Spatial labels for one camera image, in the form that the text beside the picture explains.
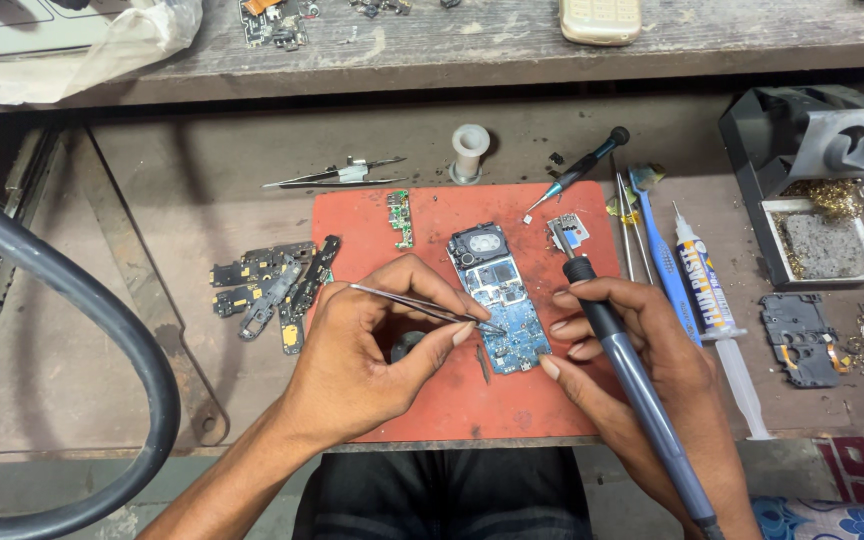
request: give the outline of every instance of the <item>syringe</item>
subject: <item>syringe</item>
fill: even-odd
[[[709,259],[706,243],[692,231],[686,219],[679,213],[678,204],[675,207],[676,235],[678,235],[678,258],[681,260],[685,281],[690,285],[699,310],[698,318],[702,321],[705,333],[702,341],[715,340],[715,350],[719,352],[719,360],[726,370],[728,386],[731,388],[739,411],[745,415],[751,430],[751,440],[774,439],[765,428],[762,420],[762,404],[759,394],[752,384],[749,368],[742,358],[742,351],[734,338],[746,334],[744,328],[736,326],[726,295],[722,291],[719,277],[715,275],[713,263]]]

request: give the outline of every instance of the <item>jeans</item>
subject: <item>jeans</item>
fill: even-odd
[[[294,540],[588,539],[572,448],[327,453]]]

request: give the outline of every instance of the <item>soldering iron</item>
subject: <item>soldering iron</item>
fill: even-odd
[[[529,206],[529,209],[525,210],[525,214],[532,212],[532,209],[549,197],[553,197],[565,191],[566,188],[572,186],[573,182],[579,180],[585,176],[586,173],[593,170],[593,167],[599,163],[599,160],[605,158],[606,155],[612,152],[617,146],[622,146],[627,142],[629,142],[629,129],[625,129],[622,126],[612,128],[608,138],[601,146],[591,153],[586,153],[581,159],[573,163],[571,167],[563,172],[561,176],[556,178],[556,180],[552,182],[552,185],[545,190],[542,197],[535,201],[535,204]]]
[[[620,129],[625,132],[623,128],[615,128],[612,132],[615,133]],[[628,131],[626,131],[626,141],[628,141]],[[552,231],[568,256],[568,262],[561,267],[568,282],[574,284],[582,280],[594,280],[596,275],[593,264],[588,257],[575,255],[562,225],[556,223]],[[625,332],[625,325],[619,319],[615,308],[607,300],[581,298],[579,306],[585,312],[585,318],[592,326],[595,338],[602,344],[602,349],[625,395],[629,398],[635,416],[638,417],[655,454],[668,472],[669,478],[672,479],[672,485],[675,486],[678,497],[681,498],[692,522],[698,526],[704,538],[723,540],[724,536],[719,529],[713,505],[709,502],[706,490],[703,489],[692,469],[686,450],[682,447],[679,436],[666,414],[666,408],[656,395],[656,389],[652,386],[648,374],[642,368],[642,361],[633,349],[629,335]]]

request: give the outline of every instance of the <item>left hand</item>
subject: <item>left hand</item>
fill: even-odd
[[[436,303],[482,320],[492,315],[456,290],[414,254],[405,254],[359,281],[363,286]],[[397,318],[443,321],[335,281],[318,308],[294,374],[272,406],[275,423],[296,442],[324,450],[365,435],[408,411],[419,389],[473,332],[474,323],[442,325],[393,364],[373,332]]]

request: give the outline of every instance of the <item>green circuit board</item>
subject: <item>green circuit board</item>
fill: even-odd
[[[396,231],[402,231],[402,241],[395,242],[396,248],[412,247],[412,211],[409,209],[409,190],[392,191],[385,198],[389,207],[389,223]]]

